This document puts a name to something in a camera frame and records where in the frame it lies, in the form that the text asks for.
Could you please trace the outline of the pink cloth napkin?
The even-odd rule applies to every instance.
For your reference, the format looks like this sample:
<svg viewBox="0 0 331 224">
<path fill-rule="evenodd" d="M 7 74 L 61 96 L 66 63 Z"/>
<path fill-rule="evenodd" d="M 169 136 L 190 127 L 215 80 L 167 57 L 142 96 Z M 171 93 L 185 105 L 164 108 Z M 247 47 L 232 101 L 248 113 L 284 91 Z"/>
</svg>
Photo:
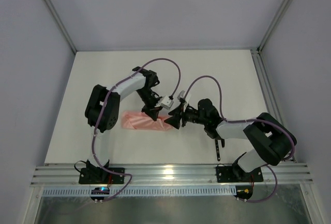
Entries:
<svg viewBox="0 0 331 224">
<path fill-rule="evenodd" d="M 168 131 L 173 127 L 164 121 L 168 116 L 158 116 L 154 121 L 143 112 L 125 111 L 121 116 L 121 127 L 131 130 Z"/>
</svg>

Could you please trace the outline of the black handled fork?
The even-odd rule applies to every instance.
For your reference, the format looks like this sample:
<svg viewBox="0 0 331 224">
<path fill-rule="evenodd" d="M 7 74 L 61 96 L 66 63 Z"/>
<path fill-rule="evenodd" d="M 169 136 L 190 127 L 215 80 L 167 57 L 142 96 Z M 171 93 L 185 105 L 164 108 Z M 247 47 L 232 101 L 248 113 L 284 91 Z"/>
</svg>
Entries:
<svg viewBox="0 0 331 224">
<path fill-rule="evenodd" d="M 217 161 L 220 162 L 220 150 L 219 150 L 219 142 L 215 139 L 215 149 L 216 149 L 216 157 Z"/>
</svg>

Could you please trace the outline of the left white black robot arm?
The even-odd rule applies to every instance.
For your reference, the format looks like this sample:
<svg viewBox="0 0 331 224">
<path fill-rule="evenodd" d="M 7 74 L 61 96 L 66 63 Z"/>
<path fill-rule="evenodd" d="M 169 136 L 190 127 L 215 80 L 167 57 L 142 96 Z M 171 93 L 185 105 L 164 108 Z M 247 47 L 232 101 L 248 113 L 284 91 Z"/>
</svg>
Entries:
<svg viewBox="0 0 331 224">
<path fill-rule="evenodd" d="M 120 102 L 134 92 L 144 103 L 142 113 L 155 123 L 162 107 L 157 106 L 161 97 L 152 88 L 159 83 L 156 72 L 136 67 L 128 77 L 110 89 L 100 84 L 94 86 L 85 109 L 87 123 L 94 128 L 92 143 L 96 143 L 97 134 L 111 130 L 116 125 Z"/>
</svg>

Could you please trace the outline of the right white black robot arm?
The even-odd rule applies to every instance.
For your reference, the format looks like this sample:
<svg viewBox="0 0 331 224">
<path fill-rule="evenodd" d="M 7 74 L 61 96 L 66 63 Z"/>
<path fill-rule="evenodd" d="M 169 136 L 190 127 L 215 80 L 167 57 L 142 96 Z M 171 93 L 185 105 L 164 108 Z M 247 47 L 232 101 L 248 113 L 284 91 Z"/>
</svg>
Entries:
<svg viewBox="0 0 331 224">
<path fill-rule="evenodd" d="M 187 122 L 203 125 L 211 139 L 222 143 L 226 139 L 250 142 L 252 150 L 217 170 L 218 182 L 260 182 L 261 167 L 276 166 L 292 157 L 297 144 L 296 138 L 270 114 L 263 112 L 255 119 L 229 121 L 220 116 L 208 98 L 200 100 L 196 109 L 181 99 L 164 122 L 176 129 L 185 127 Z"/>
</svg>

